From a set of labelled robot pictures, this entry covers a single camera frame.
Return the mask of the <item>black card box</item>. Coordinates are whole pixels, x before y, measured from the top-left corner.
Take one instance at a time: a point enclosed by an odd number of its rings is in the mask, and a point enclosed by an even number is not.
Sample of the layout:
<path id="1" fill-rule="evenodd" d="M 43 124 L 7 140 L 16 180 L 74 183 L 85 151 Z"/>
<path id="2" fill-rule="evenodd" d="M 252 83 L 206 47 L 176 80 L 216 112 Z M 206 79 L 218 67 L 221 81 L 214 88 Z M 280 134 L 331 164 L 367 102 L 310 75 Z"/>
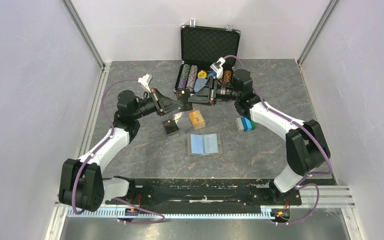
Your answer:
<path id="1" fill-rule="evenodd" d="M 161 123 L 168 139 L 190 134 L 194 130 L 186 111 L 165 115 L 161 118 Z"/>

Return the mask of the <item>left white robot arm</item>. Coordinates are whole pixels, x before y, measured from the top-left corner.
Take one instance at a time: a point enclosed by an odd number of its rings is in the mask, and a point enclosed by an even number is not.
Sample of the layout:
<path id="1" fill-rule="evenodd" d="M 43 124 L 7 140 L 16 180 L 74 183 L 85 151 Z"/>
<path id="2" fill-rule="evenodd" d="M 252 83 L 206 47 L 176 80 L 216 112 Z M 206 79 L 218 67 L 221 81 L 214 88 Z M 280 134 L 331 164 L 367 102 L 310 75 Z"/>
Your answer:
<path id="1" fill-rule="evenodd" d="M 133 203 L 137 190 L 133 181 L 115 176 L 104 179 L 102 173 L 113 158 L 136 137 L 139 119 L 153 113 L 164 116 L 183 103 L 152 88 L 144 98 L 131 90 L 117 96 L 117 110 L 110 129 L 91 150 L 77 159 L 68 158 L 62 165 L 58 201 L 71 206 L 76 214 L 96 211 L 101 204 L 119 197 L 125 204 Z"/>

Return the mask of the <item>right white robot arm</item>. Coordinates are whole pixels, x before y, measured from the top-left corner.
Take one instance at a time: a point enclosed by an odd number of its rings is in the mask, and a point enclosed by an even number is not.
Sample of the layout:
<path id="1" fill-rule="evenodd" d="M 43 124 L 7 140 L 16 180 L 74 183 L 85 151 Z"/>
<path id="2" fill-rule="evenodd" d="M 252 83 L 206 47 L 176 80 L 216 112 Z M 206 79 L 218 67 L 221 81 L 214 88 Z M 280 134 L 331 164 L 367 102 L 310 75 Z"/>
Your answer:
<path id="1" fill-rule="evenodd" d="M 251 73 L 237 69 L 231 84 L 221 84 L 210 77 L 203 89 L 194 93 L 189 102 L 215 105 L 218 101 L 234 101 L 236 111 L 246 119 L 260 124 L 285 142 L 287 165 L 269 183 L 269 199 L 282 204 L 289 198 L 291 189 L 298 188 L 305 179 L 323 175 L 315 169 L 326 163 L 327 175 L 333 171 L 330 150 L 321 125 L 314 119 L 303 121 L 271 106 L 253 88 Z"/>

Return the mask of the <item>beige card holder wallet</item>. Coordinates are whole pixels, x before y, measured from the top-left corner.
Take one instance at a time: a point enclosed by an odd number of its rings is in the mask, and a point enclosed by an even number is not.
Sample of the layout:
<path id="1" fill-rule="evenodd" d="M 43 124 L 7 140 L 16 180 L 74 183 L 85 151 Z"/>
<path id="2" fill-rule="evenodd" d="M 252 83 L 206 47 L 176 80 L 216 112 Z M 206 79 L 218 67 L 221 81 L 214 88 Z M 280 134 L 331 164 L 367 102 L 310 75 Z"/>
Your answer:
<path id="1" fill-rule="evenodd" d="M 190 156 L 222 154 L 223 149 L 220 134 L 189 134 L 187 136 L 187 152 Z"/>

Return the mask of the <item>orange card box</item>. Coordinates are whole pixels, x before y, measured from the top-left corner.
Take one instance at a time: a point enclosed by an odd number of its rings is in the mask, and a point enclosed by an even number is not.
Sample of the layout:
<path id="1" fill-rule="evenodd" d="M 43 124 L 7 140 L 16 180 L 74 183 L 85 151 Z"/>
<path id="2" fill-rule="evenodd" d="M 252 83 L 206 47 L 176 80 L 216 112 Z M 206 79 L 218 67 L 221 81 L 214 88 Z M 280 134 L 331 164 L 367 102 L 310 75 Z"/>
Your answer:
<path id="1" fill-rule="evenodd" d="M 190 111 L 188 118 L 194 130 L 200 130 L 206 126 L 206 121 L 199 109 Z"/>

